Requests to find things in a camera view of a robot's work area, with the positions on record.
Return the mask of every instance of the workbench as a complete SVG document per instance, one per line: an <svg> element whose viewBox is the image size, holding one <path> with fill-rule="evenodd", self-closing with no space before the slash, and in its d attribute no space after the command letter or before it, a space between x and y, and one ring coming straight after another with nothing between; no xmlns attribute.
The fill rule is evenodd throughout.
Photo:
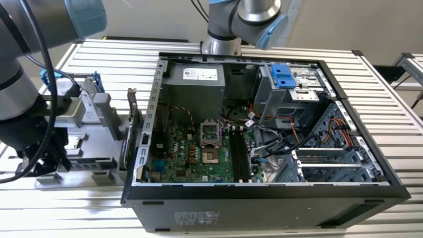
<svg viewBox="0 0 423 238"><path fill-rule="evenodd" d="M86 40L73 44L57 68L101 74L110 106L126 114L126 89L136 88L145 110L159 52L199 53L197 43ZM423 236L423 122L359 51L243 46L244 57L324 60L388 162L408 188L411 199L347 230L161 234L161 236L421 237ZM16 169L13 150L0 144L0 171ZM0 231L40 231L42 235L121 236L144 233L132 209L120 206L121 186L90 186L40 191L34 178L0 185Z"/></svg>

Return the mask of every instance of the power supply label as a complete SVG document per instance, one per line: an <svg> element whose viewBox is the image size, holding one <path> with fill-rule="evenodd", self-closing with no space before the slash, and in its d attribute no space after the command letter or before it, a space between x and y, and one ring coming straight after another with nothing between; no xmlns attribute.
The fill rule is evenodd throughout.
<svg viewBox="0 0 423 238"><path fill-rule="evenodd" d="M217 69L215 69L215 68L185 68L183 79L217 81Z"/></svg>

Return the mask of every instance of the ram slot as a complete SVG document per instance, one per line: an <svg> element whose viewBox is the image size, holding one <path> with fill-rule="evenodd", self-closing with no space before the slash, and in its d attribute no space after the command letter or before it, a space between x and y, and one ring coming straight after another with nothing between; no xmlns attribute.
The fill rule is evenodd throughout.
<svg viewBox="0 0 423 238"><path fill-rule="evenodd" d="M247 161L247 146L244 143L243 131L229 131L229 144L231 144L231 158L233 169L233 181L247 182L249 179L248 161Z"/></svg>

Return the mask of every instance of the blue drive bay latch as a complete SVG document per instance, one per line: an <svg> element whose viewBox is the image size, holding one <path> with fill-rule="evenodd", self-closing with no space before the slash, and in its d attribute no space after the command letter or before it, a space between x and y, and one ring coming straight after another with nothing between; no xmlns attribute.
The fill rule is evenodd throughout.
<svg viewBox="0 0 423 238"><path fill-rule="evenodd" d="M271 74L276 81L277 88L296 88L296 82L291 74L289 67L284 64L271 65Z"/></svg>

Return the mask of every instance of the sticker label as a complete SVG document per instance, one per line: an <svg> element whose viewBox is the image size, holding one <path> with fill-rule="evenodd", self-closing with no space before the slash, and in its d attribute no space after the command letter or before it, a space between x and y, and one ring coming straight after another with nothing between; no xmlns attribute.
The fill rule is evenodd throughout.
<svg viewBox="0 0 423 238"><path fill-rule="evenodd" d="M247 127L251 127L253 125L253 120L248 120L247 122L245 122L245 126Z"/></svg>
<svg viewBox="0 0 423 238"><path fill-rule="evenodd" d="M252 119L255 116L256 116L256 115L255 115L253 112L251 112L251 113L248 114L248 118L249 118L249 119Z"/></svg>
<svg viewBox="0 0 423 238"><path fill-rule="evenodd" d="M215 69L215 68L185 68L183 79L217 81L217 69Z"/></svg>
<svg viewBox="0 0 423 238"><path fill-rule="evenodd" d="M177 225L215 225L217 224L220 211L175 212Z"/></svg>

